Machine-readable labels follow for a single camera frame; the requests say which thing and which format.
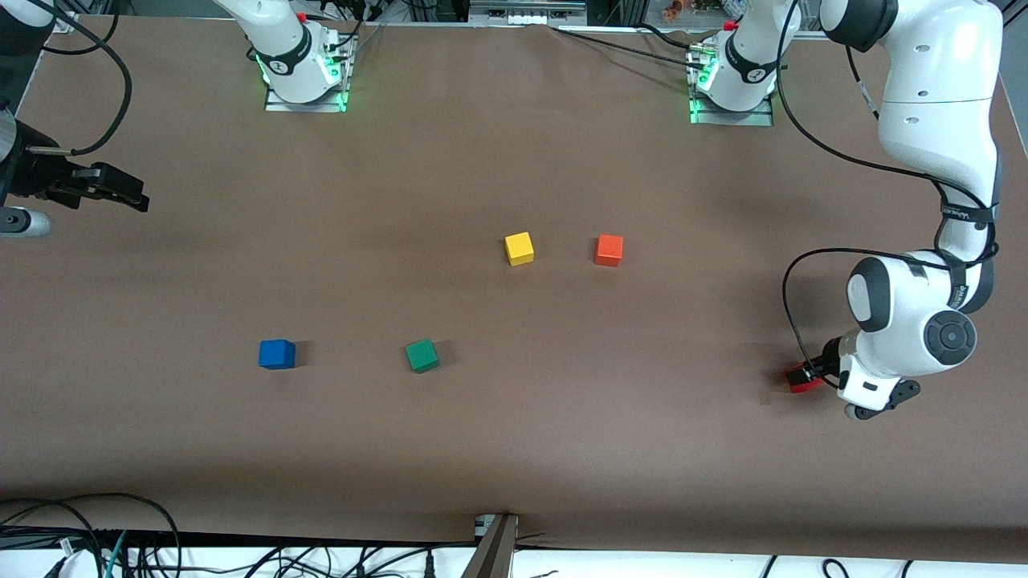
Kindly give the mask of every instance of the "orange cube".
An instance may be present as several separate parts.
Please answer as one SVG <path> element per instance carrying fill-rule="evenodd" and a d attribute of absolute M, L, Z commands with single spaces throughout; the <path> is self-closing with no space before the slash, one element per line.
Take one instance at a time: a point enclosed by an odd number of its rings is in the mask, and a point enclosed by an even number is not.
<path fill-rule="evenodd" d="M 593 261 L 597 265 L 616 267 L 621 264 L 621 253 L 625 246 L 625 240 L 616 234 L 601 234 L 596 242 L 596 257 Z"/>

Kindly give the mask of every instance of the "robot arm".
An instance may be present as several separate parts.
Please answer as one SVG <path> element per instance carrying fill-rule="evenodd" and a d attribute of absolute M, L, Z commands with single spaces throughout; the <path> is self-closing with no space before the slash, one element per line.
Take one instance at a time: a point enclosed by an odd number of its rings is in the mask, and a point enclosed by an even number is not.
<path fill-rule="evenodd" d="M 303 22 L 289 0 L 215 1 L 247 33 L 264 80 L 283 100 L 310 102 L 342 80 L 340 48 L 348 49 L 351 38 L 340 42 L 338 32 Z M 37 52 L 56 15 L 53 0 L 0 0 L 0 55 Z M 104 162 L 76 165 L 68 159 L 75 151 L 62 151 L 52 139 L 16 120 L 8 103 L 0 102 L 0 237 L 41 237 L 50 230 L 45 214 L 4 207 L 7 194 L 36 196 L 70 209 L 78 209 L 86 197 L 148 210 L 142 181 Z"/>
<path fill-rule="evenodd" d="M 214 0 L 232 14 L 257 52 L 264 79 L 283 100 L 307 103 L 342 80 L 339 33 L 301 22 L 289 0 Z"/>
<path fill-rule="evenodd" d="M 773 88 L 788 5 L 755 4 L 734 33 L 721 33 L 719 72 L 699 86 L 714 103 L 748 110 Z M 993 283 L 992 262 L 981 259 L 992 251 L 999 201 L 1001 164 L 989 108 L 1002 17 L 980 0 L 823 0 L 821 23 L 836 42 L 886 49 L 879 141 L 896 160 L 943 182 L 943 221 L 932 250 L 907 253 L 940 268 L 888 257 L 861 260 L 846 285 L 858 328 L 830 341 L 814 368 L 790 376 L 796 385 L 825 372 L 839 375 L 847 413 L 868 419 L 918 393 L 906 377 L 955 367 L 977 345 L 967 315 L 985 304 Z"/>

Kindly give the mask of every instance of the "green cube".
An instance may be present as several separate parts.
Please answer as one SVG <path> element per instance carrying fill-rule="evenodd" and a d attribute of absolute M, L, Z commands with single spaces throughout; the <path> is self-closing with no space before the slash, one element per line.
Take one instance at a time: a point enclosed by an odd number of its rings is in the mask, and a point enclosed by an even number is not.
<path fill-rule="evenodd" d="M 407 359 L 414 373 L 425 373 L 429 369 L 439 367 L 439 356 L 432 339 L 421 339 L 407 346 Z"/>

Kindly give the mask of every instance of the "brown table surface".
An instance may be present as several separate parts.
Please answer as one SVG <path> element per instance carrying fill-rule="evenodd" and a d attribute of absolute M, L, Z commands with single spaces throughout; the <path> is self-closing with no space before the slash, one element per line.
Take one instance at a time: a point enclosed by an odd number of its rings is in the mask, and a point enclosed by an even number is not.
<path fill-rule="evenodd" d="M 190 531 L 446 540 L 507 510 L 550 545 L 1028 559 L 1028 165 L 1001 91 L 979 351 L 855 423 L 827 388 L 784 392 L 781 275 L 818 247 L 930 245 L 926 183 L 783 114 L 690 124 L 681 68 L 544 27 L 388 28 L 334 115 L 264 112 L 231 22 L 124 17 L 112 46 L 132 109 L 86 160 L 151 210 L 29 201 L 53 234 L 0 244 L 2 494 L 137 492 Z M 842 48 L 788 61 L 809 129 L 888 161 Z M 883 51 L 858 63 L 880 94 Z M 102 52 L 45 55 L 21 118 L 82 146 L 120 94 Z M 522 230 L 537 258 L 511 267 Z M 590 260 L 601 232 L 625 238 L 617 269 Z M 852 326 L 855 260 L 797 274 L 812 349 Z M 278 337 L 302 367 L 257 366 Z M 424 337 L 444 363 L 417 375 Z"/>

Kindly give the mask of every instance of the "black strap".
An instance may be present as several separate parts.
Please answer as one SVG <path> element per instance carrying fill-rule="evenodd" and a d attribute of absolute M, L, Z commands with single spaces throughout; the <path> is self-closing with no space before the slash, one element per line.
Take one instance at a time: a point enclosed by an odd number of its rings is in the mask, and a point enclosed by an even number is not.
<path fill-rule="evenodd" d="M 728 42 L 725 42 L 725 58 L 728 59 L 728 64 L 732 65 L 732 68 L 739 71 L 742 81 L 746 84 L 759 84 L 775 69 L 774 62 L 761 65 L 744 59 L 735 48 L 734 34 L 728 37 Z"/>
<path fill-rule="evenodd" d="M 944 249 L 939 249 L 935 251 L 940 257 L 946 261 L 946 265 L 950 267 L 950 300 L 947 303 L 951 309 L 959 309 L 960 303 L 967 297 L 967 291 L 970 288 L 967 286 L 967 263 L 958 259 L 956 255 L 946 251 Z"/>
<path fill-rule="evenodd" d="M 951 203 L 947 203 L 946 201 L 943 201 L 939 208 L 939 210 L 943 212 L 943 216 L 947 219 L 954 219 L 968 223 L 994 223 L 996 222 L 996 213 L 998 209 L 998 203 L 985 209 L 972 209 L 962 205 L 953 205 Z"/>
<path fill-rule="evenodd" d="M 278 56 L 265 55 L 260 50 L 255 50 L 257 52 L 257 58 L 260 62 L 264 64 L 266 70 L 270 71 L 271 74 L 277 74 L 279 76 L 289 76 L 293 73 L 293 69 L 296 65 L 300 63 L 303 59 L 307 58 L 310 53 L 311 37 L 310 30 L 305 26 L 301 26 L 303 29 L 303 37 L 300 38 L 300 43 L 297 44 L 292 50 Z"/>

